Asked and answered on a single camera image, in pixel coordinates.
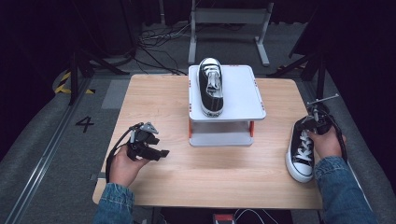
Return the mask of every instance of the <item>wooden tabletop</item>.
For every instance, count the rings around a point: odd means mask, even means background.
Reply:
[[[130,186],[136,205],[214,208],[321,209],[315,180],[302,184],[289,174],[285,156],[295,121],[306,116],[294,81],[257,78],[267,113],[255,121],[250,147],[192,147],[189,143],[189,80],[170,75],[134,75],[108,151],[138,122],[159,131],[156,149],[170,150],[151,161]],[[105,171],[106,158],[102,167]],[[106,181],[93,193],[98,203]]]

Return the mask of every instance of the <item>shoe sole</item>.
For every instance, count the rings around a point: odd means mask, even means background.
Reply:
[[[202,65],[202,63],[203,63],[204,61],[205,61],[205,59],[203,59],[203,60],[200,62],[199,66],[198,66],[198,70],[197,70],[197,84],[198,84],[198,90],[200,90],[200,94],[199,94],[199,97],[200,97],[200,98],[201,98],[201,85],[200,85],[200,83],[199,83],[199,72],[200,72],[201,65]],[[216,117],[218,117],[218,116],[222,113],[222,109],[223,109],[223,108],[222,108],[221,110],[215,111],[215,112],[206,109],[206,107],[205,107],[204,104],[202,103],[202,98],[201,98],[201,108],[202,108],[204,114],[207,115],[208,117],[211,117],[211,118],[216,118]]]
[[[290,146],[291,146],[291,139],[293,137],[293,129],[294,129],[294,126],[291,129],[291,138],[290,138],[290,142],[289,142],[289,148],[288,148],[288,152],[286,153],[286,157],[285,157],[286,158],[286,167],[288,167],[288,171],[289,171],[289,174],[291,175],[291,177],[293,177],[298,182],[307,183],[314,176],[313,175],[302,175],[301,173],[299,173],[298,171],[296,171],[294,169],[293,162],[291,161]]]

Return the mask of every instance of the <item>black sneaker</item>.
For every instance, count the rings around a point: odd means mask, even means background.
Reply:
[[[286,166],[290,175],[302,183],[312,179],[315,165],[314,142],[308,137],[306,130],[298,131],[296,128],[305,119],[300,119],[294,124],[286,153]]]
[[[204,114],[212,118],[218,117],[223,109],[222,74],[218,60],[203,59],[198,68],[197,79]]]

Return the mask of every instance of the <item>denim sleeve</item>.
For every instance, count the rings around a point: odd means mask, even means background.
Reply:
[[[102,193],[93,223],[131,224],[134,222],[133,206],[134,194],[129,189],[108,183]]]
[[[342,158],[321,160],[315,166],[315,179],[323,199],[325,223],[377,223],[361,188]]]

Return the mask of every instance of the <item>person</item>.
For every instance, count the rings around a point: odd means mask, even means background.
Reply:
[[[315,179],[323,200],[323,220],[327,224],[377,223],[375,214],[347,164],[334,127],[323,134],[308,132],[320,161],[315,165]],[[127,147],[121,147],[111,165],[109,183],[103,192],[93,223],[133,223],[134,195],[128,187],[139,170],[149,161],[132,161]]]

